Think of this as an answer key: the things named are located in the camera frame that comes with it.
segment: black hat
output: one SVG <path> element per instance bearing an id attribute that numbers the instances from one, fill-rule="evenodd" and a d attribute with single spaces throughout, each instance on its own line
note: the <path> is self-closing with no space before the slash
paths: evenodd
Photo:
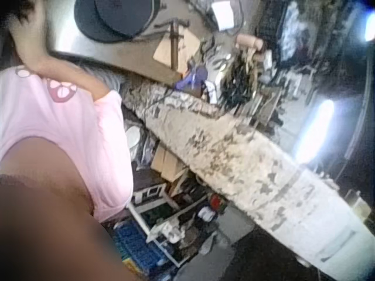
<path id="1" fill-rule="evenodd" d="M 90 39 L 114 43 L 139 35 L 159 9 L 160 0 L 76 0 L 74 17 Z"/>

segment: person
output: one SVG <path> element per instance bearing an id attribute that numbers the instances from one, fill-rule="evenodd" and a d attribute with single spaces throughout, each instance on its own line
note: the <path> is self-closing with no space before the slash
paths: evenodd
<path id="1" fill-rule="evenodd" d="M 0 278 L 139 280 L 100 225 L 132 197 L 121 97 L 48 54 L 43 0 L 7 2 L 23 65 L 0 73 Z"/>

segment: paper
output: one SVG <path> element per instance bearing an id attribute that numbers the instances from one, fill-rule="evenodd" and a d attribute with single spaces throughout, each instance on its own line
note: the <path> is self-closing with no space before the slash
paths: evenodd
<path id="1" fill-rule="evenodd" d="M 234 28 L 234 15 L 230 1 L 215 2 L 211 5 L 219 31 Z"/>

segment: hammer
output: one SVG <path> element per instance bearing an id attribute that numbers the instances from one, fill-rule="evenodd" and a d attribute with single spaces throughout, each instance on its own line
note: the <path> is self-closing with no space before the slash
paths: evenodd
<path id="1" fill-rule="evenodd" d="M 184 28 L 190 26 L 188 20 L 181 20 L 178 18 L 169 19 L 166 22 L 160 23 L 159 25 L 154 25 L 155 28 L 162 28 L 164 26 L 171 26 L 171 69 L 177 71 L 178 69 L 178 42 L 180 38 L 179 34 L 179 25 L 182 25 Z"/>

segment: bright light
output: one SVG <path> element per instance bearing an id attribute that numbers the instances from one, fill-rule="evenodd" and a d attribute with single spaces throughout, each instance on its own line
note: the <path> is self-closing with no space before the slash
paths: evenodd
<path id="1" fill-rule="evenodd" d="M 364 38 L 367 42 L 375 39 L 375 12 L 372 12 L 367 18 L 366 35 Z"/>
<path id="2" fill-rule="evenodd" d="M 296 161 L 300 164 L 307 164 L 316 157 L 321 149 L 327 135 L 335 104 L 331 100 L 324 101 L 312 121 L 309 129 L 302 138 L 296 153 Z"/>

